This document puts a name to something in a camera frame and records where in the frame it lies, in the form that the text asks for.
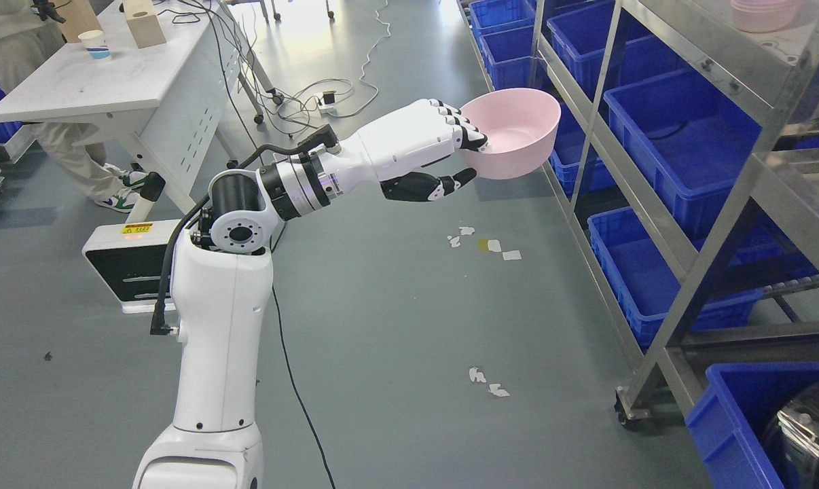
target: wooden block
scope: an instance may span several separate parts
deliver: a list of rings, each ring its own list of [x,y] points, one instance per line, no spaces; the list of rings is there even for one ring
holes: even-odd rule
[[[62,36],[69,43],[80,43],[77,35],[81,32],[102,30],[102,24],[99,24],[96,12],[92,11],[90,0],[70,0],[57,9],[56,13],[65,18],[64,24],[59,24],[59,31],[62,31]]]
[[[126,24],[139,49],[165,43],[152,0],[124,0]]]

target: robotic arm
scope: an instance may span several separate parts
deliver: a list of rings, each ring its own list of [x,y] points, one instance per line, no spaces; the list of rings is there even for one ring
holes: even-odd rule
[[[280,219],[288,221],[321,209],[362,182],[378,182],[390,200],[434,201],[466,185],[475,170],[446,177],[413,170],[437,163],[456,149],[485,151],[487,142],[487,136],[458,109],[434,99],[384,115],[342,141],[326,126],[297,149],[282,149],[295,153],[283,161],[256,171],[227,170],[217,175],[210,188],[213,205],[202,210],[194,239],[197,245],[250,253],[263,245]]]
[[[260,487],[255,370],[273,284],[267,242],[281,220],[323,208],[365,181],[378,182],[390,200],[440,199],[475,170],[449,177],[415,170],[457,149],[485,151],[487,142],[458,109],[419,100],[342,141],[326,126],[294,149],[261,146],[214,177],[208,198],[168,242],[151,334],[176,335],[183,345],[177,404],[173,422],[143,456],[133,489]],[[267,149],[288,158],[245,170]],[[164,324],[168,272],[180,314],[173,327]]]
[[[64,24],[65,19],[56,12],[56,4],[50,2],[49,0],[32,0],[32,13],[38,16],[42,20],[42,22],[46,21],[48,18],[52,18],[53,20],[59,22],[59,24]]]

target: robotic finger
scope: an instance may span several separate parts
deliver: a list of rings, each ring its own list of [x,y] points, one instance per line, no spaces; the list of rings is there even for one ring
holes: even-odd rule
[[[481,133],[479,128],[472,125],[468,118],[463,117],[463,115],[447,115],[446,122],[461,126],[463,132],[461,149],[483,152],[488,147],[488,137]]]
[[[433,202],[439,200],[474,179],[475,170],[466,168],[451,177],[434,177],[412,171],[402,177],[380,182],[382,195],[388,200],[404,202]]]

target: paper cup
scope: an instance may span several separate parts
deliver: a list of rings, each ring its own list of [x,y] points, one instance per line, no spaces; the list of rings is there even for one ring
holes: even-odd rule
[[[111,59],[111,50],[108,49],[108,43],[105,43],[105,32],[98,30],[81,32],[77,38],[94,60],[105,62]]]

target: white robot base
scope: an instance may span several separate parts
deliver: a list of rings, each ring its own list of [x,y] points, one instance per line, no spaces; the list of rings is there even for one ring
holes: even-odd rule
[[[147,450],[134,489],[258,489],[264,471],[258,425],[223,433],[168,427]]]

